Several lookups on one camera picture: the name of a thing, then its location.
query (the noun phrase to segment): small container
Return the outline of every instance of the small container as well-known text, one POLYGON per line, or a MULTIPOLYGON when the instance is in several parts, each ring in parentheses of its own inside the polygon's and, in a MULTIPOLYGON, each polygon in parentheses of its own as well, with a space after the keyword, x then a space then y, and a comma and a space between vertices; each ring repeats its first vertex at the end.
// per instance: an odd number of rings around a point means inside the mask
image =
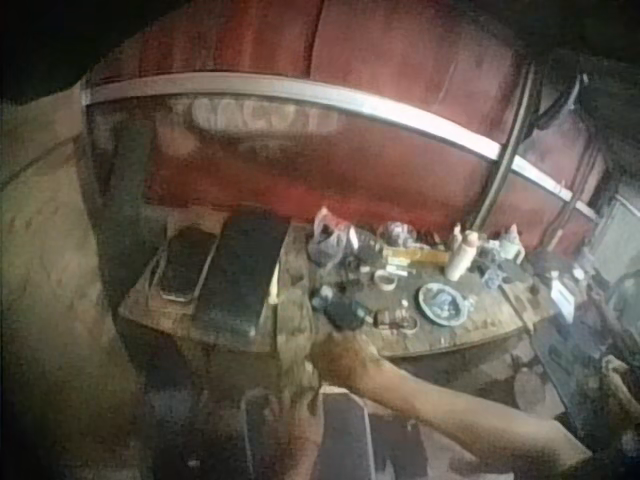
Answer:
POLYGON ((444 276, 452 282, 457 282, 471 266, 477 251, 478 234, 472 231, 466 232, 462 242, 449 258, 449 262, 444 268, 444 276))

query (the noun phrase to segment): plastic bag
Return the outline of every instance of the plastic bag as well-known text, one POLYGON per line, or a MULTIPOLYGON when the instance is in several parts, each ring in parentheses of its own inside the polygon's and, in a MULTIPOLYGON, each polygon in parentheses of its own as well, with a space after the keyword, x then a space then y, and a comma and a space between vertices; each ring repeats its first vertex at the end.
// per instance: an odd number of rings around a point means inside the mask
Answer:
POLYGON ((322 207, 313 222, 313 238, 307 246, 309 258, 318 266, 329 269, 342 258, 351 224, 322 207))

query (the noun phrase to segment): beige wall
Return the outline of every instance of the beige wall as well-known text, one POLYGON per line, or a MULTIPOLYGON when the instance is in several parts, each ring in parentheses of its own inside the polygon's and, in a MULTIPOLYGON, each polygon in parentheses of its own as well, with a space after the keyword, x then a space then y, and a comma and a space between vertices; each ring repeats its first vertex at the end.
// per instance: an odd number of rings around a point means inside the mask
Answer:
POLYGON ((129 444, 138 384, 83 202, 79 92, 3 105, 0 167, 3 394, 76 464, 108 462, 129 444))

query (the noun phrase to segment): black leather piece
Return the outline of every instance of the black leather piece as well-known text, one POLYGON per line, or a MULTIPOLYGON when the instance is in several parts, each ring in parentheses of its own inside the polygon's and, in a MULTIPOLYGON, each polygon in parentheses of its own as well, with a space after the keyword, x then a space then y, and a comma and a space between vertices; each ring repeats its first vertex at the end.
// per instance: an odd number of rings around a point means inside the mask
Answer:
POLYGON ((220 234, 194 322, 238 342, 255 335, 289 222, 264 211, 229 218, 220 234))

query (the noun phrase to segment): workbench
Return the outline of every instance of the workbench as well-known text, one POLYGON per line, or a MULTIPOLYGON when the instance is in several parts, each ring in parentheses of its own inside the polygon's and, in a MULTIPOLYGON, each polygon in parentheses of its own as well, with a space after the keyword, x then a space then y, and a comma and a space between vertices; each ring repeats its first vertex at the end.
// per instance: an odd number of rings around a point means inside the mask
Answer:
MULTIPOLYGON (((303 333, 299 338, 304 342, 310 342, 313 335, 329 328, 322 314, 312 313, 308 305, 304 305, 308 303, 306 299, 311 289, 317 286, 317 269, 310 264, 306 252, 310 234, 311 229, 307 225, 292 225, 289 228, 280 255, 279 304, 265 304, 259 327, 249 346, 239 347, 233 338, 200 330, 192 322, 194 304, 176 305, 161 299, 158 292, 150 288, 157 261, 149 265, 129 292, 120 307, 120 314, 179 338, 226 346, 231 350, 276 352, 278 345, 296 332, 303 333)), ((523 330, 531 332, 538 321, 557 313, 548 290, 540 286, 532 289, 532 282, 531 279, 490 291, 482 285, 478 274, 466 273, 458 282, 451 283, 444 278, 441 268, 418 267, 415 274, 400 278, 398 286, 391 292, 382 292, 373 284, 367 284, 356 295, 360 302, 372 310, 398 308, 403 299, 407 300, 408 308, 419 319, 417 331, 382 331, 365 323, 361 332, 381 355, 396 358, 458 350, 515 335, 523 330), (457 327, 439 326, 416 310, 417 289, 432 281, 448 284, 473 300, 473 309, 464 323, 457 327)))

